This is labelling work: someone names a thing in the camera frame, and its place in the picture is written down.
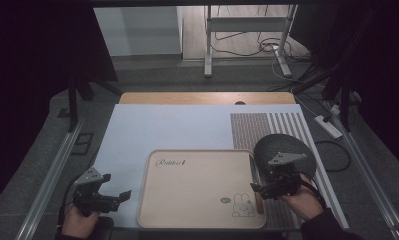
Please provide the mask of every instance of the wooden floor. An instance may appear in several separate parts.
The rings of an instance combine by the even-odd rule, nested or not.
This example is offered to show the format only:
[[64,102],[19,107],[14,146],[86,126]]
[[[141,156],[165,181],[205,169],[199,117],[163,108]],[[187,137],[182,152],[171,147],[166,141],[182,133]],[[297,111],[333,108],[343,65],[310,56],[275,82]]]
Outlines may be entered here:
[[[203,59],[206,46],[205,33],[205,19],[207,8],[203,6],[188,6],[182,7],[183,13],[183,59],[194,60]],[[270,16],[270,17],[285,17],[288,12],[287,5],[243,5],[243,6],[212,6],[212,17],[253,17],[253,16]],[[281,33],[256,33],[249,32],[233,36],[226,39],[221,39],[226,36],[236,33],[212,33],[212,46],[217,50],[230,51],[242,55],[249,55],[259,52],[260,41],[267,38],[280,38]],[[291,39],[287,40],[285,50],[292,55],[302,56],[307,53],[307,49],[301,44]],[[278,43],[278,40],[269,39],[265,43]],[[236,56],[226,52],[213,51],[213,58],[239,58],[243,56]],[[272,58],[273,53],[259,52],[253,58]]]

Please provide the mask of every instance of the electrical outlet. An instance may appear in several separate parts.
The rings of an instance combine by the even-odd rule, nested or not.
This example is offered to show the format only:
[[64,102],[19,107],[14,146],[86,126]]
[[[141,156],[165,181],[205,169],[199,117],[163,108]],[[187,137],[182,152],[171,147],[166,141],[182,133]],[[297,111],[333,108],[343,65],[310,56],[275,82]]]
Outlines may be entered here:
[[314,120],[324,129],[332,138],[334,139],[339,139],[343,136],[343,134],[337,130],[335,126],[333,126],[330,122],[324,122],[323,121],[324,117],[323,116],[318,116],[314,118]]

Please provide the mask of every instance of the hand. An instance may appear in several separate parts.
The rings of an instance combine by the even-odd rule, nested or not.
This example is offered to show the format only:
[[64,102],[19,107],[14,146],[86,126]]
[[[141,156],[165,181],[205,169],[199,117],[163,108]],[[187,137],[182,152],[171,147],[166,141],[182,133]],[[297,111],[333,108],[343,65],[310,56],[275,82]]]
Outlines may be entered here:
[[93,232],[99,214],[99,212],[92,212],[90,216],[85,217],[80,210],[71,203],[65,213],[65,221],[61,234],[82,239],[88,238]]
[[[310,183],[308,178],[301,174],[302,180]],[[296,215],[308,221],[323,212],[323,208],[314,193],[307,187],[301,185],[295,195],[280,197],[285,201]]]

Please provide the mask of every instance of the white metal desk leg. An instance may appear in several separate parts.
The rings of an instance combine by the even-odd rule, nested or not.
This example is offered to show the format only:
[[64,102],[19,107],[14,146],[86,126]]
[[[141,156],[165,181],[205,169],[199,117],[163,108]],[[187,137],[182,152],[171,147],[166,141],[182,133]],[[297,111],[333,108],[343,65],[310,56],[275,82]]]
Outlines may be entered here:
[[212,76],[212,49],[211,49],[211,5],[208,5],[206,18],[206,49],[205,49],[205,77]]
[[280,38],[279,46],[274,46],[274,52],[277,57],[277,61],[280,65],[281,71],[283,72],[284,77],[292,77],[292,73],[290,72],[289,66],[287,66],[286,58],[284,55],[284,45],[286,43],[287,36],[289,35],[290,26],[292,25],[293,15],[295,14],[297,5],[292,5],[289,13],[286,17],[286,22],[284,24],[283,33]]

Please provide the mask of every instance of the beige tray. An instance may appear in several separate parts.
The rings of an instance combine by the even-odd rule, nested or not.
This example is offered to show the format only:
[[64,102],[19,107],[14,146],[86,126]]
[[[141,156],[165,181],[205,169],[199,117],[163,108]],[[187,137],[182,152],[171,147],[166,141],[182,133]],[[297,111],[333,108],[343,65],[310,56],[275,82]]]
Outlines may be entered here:
[[145,228],[262,227],[266,215],[250,187],[258,181],[251,164],[248,150],[154,151],[147,165],[139,224]]

